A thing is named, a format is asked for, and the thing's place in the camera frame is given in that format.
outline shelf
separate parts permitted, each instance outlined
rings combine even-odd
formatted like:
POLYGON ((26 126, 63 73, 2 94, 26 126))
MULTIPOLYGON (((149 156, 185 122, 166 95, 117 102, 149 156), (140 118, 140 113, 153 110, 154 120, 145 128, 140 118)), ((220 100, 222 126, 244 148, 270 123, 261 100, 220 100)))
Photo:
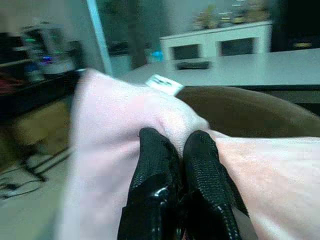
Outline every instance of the shelf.
POLYGON ((270 20, 257 21, 257 22, 251 22, 251 23, 234 24, 233 26, 228 26, 228 27, 218 27, 218 28, 213 28, 213 29, 195 30, 195 31, 180 33, 180 34, 176 34, 176 35, 163 36, 163 37, 160 37, 160 40, 177 39, 177 38, 182 38, 182 37, 190 37, 190 36, 203 35, 203 34, 227 32, 227 31, 239 30, 239 29, 249 29, 249 28, 267 26, 267 25, 272 25, 272 21, 270 21, 270 20))
POLYGON ((19 60, 19 61, 11 61, 11 62, 6 62, 6 63, 1 63, 0 68, 10 67, 13 65, 18 65, 18 64, 25 64, 25 63, 29 63, 29 62, 32 62, 32 60, 31 59, 23 59, 23 60, 19 60))

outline cable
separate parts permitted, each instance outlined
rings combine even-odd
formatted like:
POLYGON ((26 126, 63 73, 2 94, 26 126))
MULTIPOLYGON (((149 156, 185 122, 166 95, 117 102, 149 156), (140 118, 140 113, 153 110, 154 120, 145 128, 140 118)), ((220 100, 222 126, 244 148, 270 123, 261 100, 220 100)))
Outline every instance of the cable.
MULTIPOLYGON (((4 187, 4 189, 12 190, 12 188, 8 187, 9 185, 16 186, 16 189, 19 189, 24 185, 27 185, 27 184, 30 184, 30 183, 35 183, 35 182, 43 183, 41 180, 31 180, 31 181, 24 182, 24 183, 22 183, 20 185, 6 184, 6 187, 4 187)), ((33 192, 37 191, 38 189, 40 189, 41 187, 42 187, 42 184, 40 184, 38 187, 36 187, 36 188, 34 188, 32 190, 29 190, 29 191, 25 191, 25 192, 13 194, 13 195, 3 194, 0 197, 3 198, 3 199, 9 199, 9 198, 17 197, 17 196, 22 196, 22 195, 26 195, 26 194, 29 194, 29 193, 33 193, 33 192)))
POLYGON ((1 183, 1 182, 4 180, 9 180, 9 179, 10 179, 9 177, 0 178, 0 190, 5 189, 7 186, 7 182, 5 182, 5 183, 1 183))
POLYGON ((14 169, 12 169, 12 170, 8 170, 8 171, 1 172, 1 173, 0 173, 0 176, 5 175, 5 174, 8 174, 8 173, 11 173, 11 172, 14 172, 14 171, 17 171, 17 170, 20 170, 20 169, 22 169, 22 168, 21 168, 21 167, 17 167, 17 168, 14 168, 14 169))

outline pink blanket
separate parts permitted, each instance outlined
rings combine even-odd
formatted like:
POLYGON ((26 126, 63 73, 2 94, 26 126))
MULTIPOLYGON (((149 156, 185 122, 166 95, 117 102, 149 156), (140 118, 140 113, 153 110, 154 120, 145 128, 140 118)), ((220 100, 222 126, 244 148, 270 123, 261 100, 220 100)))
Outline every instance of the pink blanket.
POLYGON ((89 70, 77 89, 58 240, 115 240, 139 158, 141 128, 166 136, 180 156, 189 135, 208 132, 261 239, 320 235, 320 139, 251 139, 209 130, 179 99, 89 70))

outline cabinet door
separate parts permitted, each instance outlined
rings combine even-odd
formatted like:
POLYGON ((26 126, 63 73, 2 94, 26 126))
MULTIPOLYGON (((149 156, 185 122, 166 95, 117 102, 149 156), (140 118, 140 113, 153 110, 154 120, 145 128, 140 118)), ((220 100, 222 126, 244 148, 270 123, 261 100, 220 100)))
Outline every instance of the cabinet door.
POLYGON ((165 61, 210 57, 205 34, 162 39, 161 48, 165 61))
POLYGON ((210 57, 241 54, 268 53, 270 51, 271 25, 221 29, 206 34, 210 57))

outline wall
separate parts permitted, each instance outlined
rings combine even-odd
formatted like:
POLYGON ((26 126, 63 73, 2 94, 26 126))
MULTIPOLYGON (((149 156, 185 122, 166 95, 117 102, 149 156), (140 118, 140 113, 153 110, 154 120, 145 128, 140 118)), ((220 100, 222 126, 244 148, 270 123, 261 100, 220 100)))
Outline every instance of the wall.
POLYGON ((164 0, 140 0, 144 37, 154 51, 160 50, 160 37, 170 34, 169 19, 164 0))
MULTIPOLYGON (((269 7, 278 0, 265 0, 269 7)), ((209 4, 215 4, 216 11, 222 12, 232 8, 234 0, 163 0, 167 14, 169 34, 181 34, 192 31, 195 16, 202 12, 209 4)))
POLYGON ((2 12, 0 12, 0 33, 8 32, 7 18, 2 12))
POLYGON ((68 39, 74 39, 74 28, 67 15, 64 0, 1 0, 1 14, 5 16, 8 31, 18 36, 22 27, 47 21, 62 24, 68 39))

